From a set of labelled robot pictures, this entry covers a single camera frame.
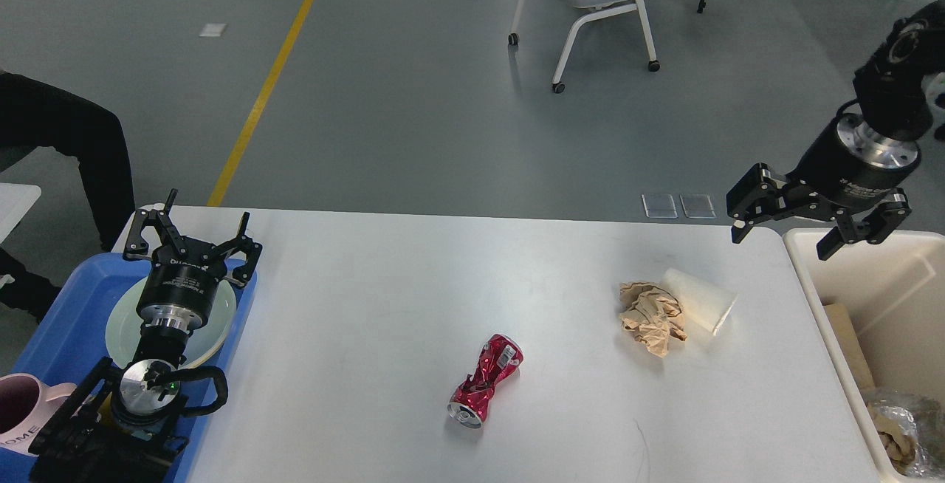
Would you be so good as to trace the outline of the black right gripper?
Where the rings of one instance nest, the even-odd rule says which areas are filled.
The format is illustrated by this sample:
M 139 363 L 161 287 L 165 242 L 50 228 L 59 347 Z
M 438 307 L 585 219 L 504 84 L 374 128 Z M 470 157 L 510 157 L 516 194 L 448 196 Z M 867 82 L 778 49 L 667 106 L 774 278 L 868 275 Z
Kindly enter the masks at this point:
M 843 114 L 820 133 L 788 176 L 757 163 L 728 191 L 726 210 L 735 220 L 732 243 L 740 244 L 760 223 L 792 217 L 834 223 L 817 243 L 821 261 L 844 245 L 884 243 L 912 213 L 905 191 L 894 188 L 919 163 L 917 143 L 892 140 L 863 117 Z M 855 218 L 853 210 L 873 206 L 863 219 Z

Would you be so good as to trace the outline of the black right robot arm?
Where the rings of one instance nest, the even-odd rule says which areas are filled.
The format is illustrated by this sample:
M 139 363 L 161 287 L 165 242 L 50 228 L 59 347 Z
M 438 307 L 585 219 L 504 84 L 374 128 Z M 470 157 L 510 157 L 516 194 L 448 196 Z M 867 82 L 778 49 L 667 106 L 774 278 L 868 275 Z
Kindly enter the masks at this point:
M 791 172 L 759 162 L 726 194 L 733 243 L 767 221 L 830 222 L 817 244 L 826 261 L 897 230 L 912 211 L 901 184 L 921 163 L 919 140 L 928 131 L 943 139 L 943 42 L 942 1 L 896 21 L 854 73 L 859 112 L 843 103 Z

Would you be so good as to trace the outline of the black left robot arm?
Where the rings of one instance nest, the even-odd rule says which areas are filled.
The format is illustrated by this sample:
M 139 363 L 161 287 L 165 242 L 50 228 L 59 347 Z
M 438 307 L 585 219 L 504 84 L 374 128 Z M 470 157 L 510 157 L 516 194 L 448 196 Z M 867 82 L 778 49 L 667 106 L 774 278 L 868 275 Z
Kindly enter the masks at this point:
M 215 317 L 222 284 L 251 282 L 263 247 L 247 232 L 249 213 L 221 244 L 181 234 L 170 217 L 177 194 L 129 225 L 123 260 L 149 264 L 131 357 L 99 359 L 38 430 L 30 482 L 161 482 L 190 441 L 179 421 L 226 405 L 225 372 L 186 366 L 187 345 Z

